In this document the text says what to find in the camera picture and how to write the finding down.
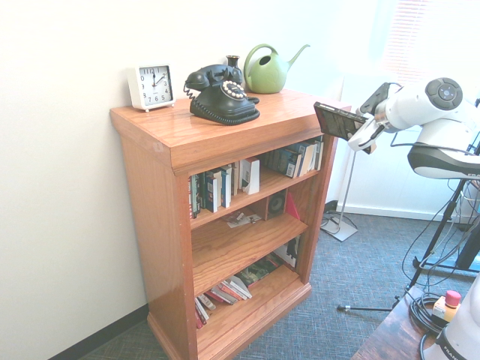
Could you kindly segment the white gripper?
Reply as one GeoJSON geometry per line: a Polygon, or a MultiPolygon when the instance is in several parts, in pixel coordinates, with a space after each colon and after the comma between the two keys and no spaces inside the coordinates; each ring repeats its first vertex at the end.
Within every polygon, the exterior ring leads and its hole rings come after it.
{"type": "Polygon", "coordinates": [[[348,145],[355,152],[365,150],[384,130],[383,124],[379,124],[374,118],[368,119],[348,140],[348,145]]]}

